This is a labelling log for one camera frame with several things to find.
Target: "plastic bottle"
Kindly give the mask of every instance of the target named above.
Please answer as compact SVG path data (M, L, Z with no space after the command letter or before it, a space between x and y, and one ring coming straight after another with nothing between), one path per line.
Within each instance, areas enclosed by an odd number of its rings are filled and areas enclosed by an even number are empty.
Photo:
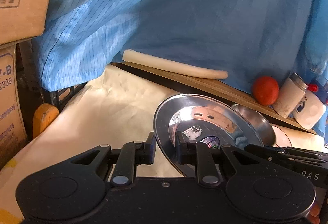
M305 84L300 76L293 73L286 79L279 90L276 102L272 105L277 113L287 118L297 106L297 103L305 96L308 85Z
M297 104L293 110L293 116L296 121L305 129L312 129L313 126L326 112L328 92L315 79L311 84L318 86L316 92L306 90L304 98Z

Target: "white foam tube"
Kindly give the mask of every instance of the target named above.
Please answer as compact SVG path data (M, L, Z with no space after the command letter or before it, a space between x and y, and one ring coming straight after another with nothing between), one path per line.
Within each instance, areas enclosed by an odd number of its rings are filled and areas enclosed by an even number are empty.
M228 73L226 71L211 70L187 65L180 62L143 54L130 49L124 51L123 60L163 71L175 72L199 78L226 79L228 77Z

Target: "stainless steel plate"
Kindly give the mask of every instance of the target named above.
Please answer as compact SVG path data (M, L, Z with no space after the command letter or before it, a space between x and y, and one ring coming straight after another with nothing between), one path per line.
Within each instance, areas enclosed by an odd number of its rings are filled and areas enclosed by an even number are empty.
M247 121L252 124L263 144L273 146L276 142L276 135L271 124L262 116L261 113L242 105L232 105L234 110L238 111Z
M221 144L241 149L250 143L263 146L253 126L226 104L204 95L172 96L164 100L155 112L154 133L166 158L185 176L195 176L195 169L191 165L177 163L174 148L177 131L182 132L189 142L219 142L216 148Z

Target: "tomato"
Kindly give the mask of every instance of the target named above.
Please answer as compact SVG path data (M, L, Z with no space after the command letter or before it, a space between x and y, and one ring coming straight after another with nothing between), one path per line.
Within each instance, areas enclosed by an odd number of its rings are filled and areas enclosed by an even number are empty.
M278 98L279 85L272 77L262 76L254 82L252 94L261 105L272 105Z

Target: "blue cap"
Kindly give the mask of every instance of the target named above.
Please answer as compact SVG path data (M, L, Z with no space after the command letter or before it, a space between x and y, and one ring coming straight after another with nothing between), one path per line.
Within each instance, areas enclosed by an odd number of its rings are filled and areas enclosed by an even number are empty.
M320 99L320 101L324 104L326 104L327 100L328 100L328 92L326 89L324 89L324 87L319 84L319 82L316 79L312 79L310 84L315 84L318 86L318 91L313 92L317 98Z

